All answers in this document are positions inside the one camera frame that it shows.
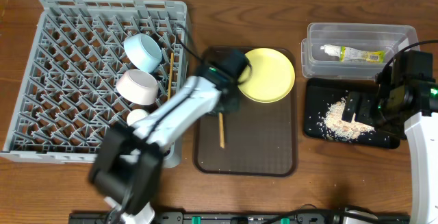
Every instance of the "wooden table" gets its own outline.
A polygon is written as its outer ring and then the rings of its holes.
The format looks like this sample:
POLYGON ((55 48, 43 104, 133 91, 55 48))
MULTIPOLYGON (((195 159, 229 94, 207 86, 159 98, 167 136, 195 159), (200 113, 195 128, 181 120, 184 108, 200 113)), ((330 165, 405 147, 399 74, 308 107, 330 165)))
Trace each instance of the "wooden table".
MULTIPOLYGON (((196 46, 282 47, 296 61, 299 164, 287 178, 207 175, 192 162, 194 129, 183 161, 165 169, 155 205, 196 212, 285 212, 312 203, 353 204, 375 212, 411 211, 407 142, 384 150, 306 138, 306 79, 300 43, 312 22, 412 25, 420 40, 438 38, 438 0, 181 0, 188 4, 196 46)), ((0 141, 4 141, 42 7, 9 0, 0 25, 0 141)), ((438 47, 425 45, 435 54, 438 47)), ((66 223, 73 210, 108 210, 86 181, 89 164, 25 164, 0 159, 1 223, 66 223)))

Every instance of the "plastic container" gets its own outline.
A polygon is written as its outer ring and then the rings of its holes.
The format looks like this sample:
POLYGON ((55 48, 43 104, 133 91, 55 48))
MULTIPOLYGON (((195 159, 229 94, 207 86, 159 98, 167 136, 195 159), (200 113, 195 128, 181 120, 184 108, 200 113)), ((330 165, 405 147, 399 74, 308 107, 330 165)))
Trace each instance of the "plastic container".
POLYGON ((311 23, 307 38, 301 42, 304 77, 329 79, 374 79, 385 63, 340 62, 321 50, 322 45, 352 47, 365 51, 384 51, 385 62, 399 50, 418 42, 417 32, 408 25, 354 23, 311 23))

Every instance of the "black cutting board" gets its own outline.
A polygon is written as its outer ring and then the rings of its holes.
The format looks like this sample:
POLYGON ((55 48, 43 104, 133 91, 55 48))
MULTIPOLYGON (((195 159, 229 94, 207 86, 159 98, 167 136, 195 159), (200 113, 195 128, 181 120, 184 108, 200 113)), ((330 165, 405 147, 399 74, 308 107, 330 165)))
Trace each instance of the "black cutting board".
POLYGON ((376 93, 378 86, 374 83, 363 84, 342 80, 329 80, 312 78, 307 82, 306 110, 304 116, 304 133, 312 138, 322 138, 356 145, 369 145, 387 149, 395 149, 400 146, 400 140, 389 137, 383 132, 370 132, 360 135, 357 139, 346 140, 333 136, 333 133, 325 129, 321 131, 319 122, 325 116, 333 103, 347 99, 350 91, 376 93))

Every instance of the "toothpaste tube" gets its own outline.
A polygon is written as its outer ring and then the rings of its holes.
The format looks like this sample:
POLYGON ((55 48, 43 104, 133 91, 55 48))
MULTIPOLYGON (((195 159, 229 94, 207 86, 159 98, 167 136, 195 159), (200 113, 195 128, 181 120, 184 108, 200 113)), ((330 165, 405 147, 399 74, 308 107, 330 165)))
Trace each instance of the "toothpaste tube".
POLYGON ((340 62, 371 62, 382 63, 385 61, 385 52, 369 52, 344 46, 324 45, 321 50, 330 56, 339 57, 340 62))

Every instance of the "brown tray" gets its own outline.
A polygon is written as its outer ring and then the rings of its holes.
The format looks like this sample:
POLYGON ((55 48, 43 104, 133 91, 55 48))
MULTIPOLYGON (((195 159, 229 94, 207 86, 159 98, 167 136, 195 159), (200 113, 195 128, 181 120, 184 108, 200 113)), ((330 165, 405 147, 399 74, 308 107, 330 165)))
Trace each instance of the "brown tray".
MULTIPOLYGON (((212 47, 205 53, 225 56, 232 48, 212 47)), ((240 47, 243 53, 253 48, 240 47)), ((293 55, 276 49, 294 64, 293 55)), ((194 164, 204 173, 290 176, 298 164, 296 87, 282 100, 258 103, 242 93, 240 109, 224 115, 225 149, 219 145, 219 119, 204 116, 198 122, 194 164)))

